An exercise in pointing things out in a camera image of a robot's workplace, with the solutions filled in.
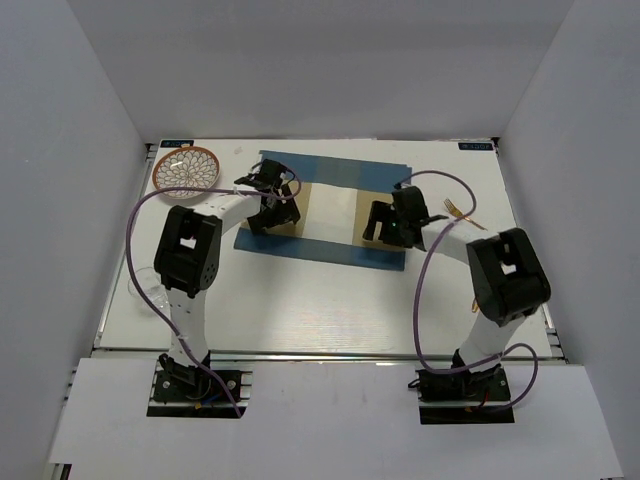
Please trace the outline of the blue beige checked placemat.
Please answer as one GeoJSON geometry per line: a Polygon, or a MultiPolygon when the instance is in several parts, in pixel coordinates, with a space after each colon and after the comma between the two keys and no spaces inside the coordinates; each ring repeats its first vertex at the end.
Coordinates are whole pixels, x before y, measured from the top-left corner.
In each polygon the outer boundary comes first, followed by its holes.
{"type": "Polygon", "coordinates": [[[406,164],[262,150],[262,159],[293,168],[302,181],[295,225],[254,235],[246,223],[234,248],[246,252],[385,271],[405,268],[405,250],[362,238],[374,201],[392,201],[393,184],[408,177],[406,164]]]}

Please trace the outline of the floral patterned ceramic plate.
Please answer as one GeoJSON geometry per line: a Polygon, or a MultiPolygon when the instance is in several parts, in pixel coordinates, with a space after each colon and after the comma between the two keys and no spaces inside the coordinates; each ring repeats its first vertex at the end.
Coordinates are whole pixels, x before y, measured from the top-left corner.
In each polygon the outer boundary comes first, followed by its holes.
{"type": "Polygon", "coordinates": [[[159,189],[172,188],[165,195],[189,199],[201,195],[195,188],[212,188],[221,168],[218,158],[208,149],[183,146],[165,154],[155,165],[152,183],[159,189]]]}

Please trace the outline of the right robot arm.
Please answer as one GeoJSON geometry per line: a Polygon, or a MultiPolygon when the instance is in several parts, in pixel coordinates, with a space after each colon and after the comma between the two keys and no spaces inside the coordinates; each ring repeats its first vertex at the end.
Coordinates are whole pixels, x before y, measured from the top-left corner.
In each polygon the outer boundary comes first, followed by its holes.
{"type": "Polygon", "coordinates": [[[475,398],[488,385],[485,371],[498,366],[511,351],[507,344],[515,331],[549,301],[549,280],[523,229],[479,230],[460,217],[432,215],[416,186],[398,185],[391,197],[389,203],[371,203],[363,238],[426,253],[412,306],[416,355],[427,372],[451,375],[452,388],[459,396],[475,398]],[[422,290],[428,267],[437,254],[468,267],[478,306],[469,335],[454,353],[457,363],[448,369],[429,365],[420,344],[422,290]]]}

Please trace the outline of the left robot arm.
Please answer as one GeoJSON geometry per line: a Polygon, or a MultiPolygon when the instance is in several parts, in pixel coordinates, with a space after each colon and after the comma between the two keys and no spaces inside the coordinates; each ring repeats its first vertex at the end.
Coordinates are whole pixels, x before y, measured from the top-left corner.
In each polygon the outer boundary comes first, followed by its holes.
{"type": "Polygon", "coordinates": [[[211,387],[211,374],[199,365],[209,364],[205,298],[219,271],[222,237],[243,222],[257,235],[272,227],[296,224],[300,212],[292,184],[301,185],[293,171],[267,159],[234,182],[237,191],[215,196],[209,213],[182,206],[169,210],[154,269],[170,306],[168,359],[185,366],[176,384],[188,398],[202,398],[211,387]]]}

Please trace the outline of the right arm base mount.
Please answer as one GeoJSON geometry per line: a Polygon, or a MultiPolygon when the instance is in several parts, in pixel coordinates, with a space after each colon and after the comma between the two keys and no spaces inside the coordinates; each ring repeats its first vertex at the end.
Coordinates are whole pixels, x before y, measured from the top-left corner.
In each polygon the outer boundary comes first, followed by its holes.
{"type": "Polygon", "coordinates": [[[511,391],[500,363],[478,372],[436,375],[425,369],[408,383],[417,392],[421,425],[511,424],[511,391]]]}

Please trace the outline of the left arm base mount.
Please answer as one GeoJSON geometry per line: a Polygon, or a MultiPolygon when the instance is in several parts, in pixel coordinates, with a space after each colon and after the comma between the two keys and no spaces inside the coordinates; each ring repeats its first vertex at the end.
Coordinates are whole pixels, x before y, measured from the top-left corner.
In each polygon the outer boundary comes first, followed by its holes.
{"type": "Polygon", "coordinates": [[[156,361],[146,415],[151,418],[240,419],[248,407],[253,372],[221,365],[220,382],[197,366],[163,353],[156,361]]]}

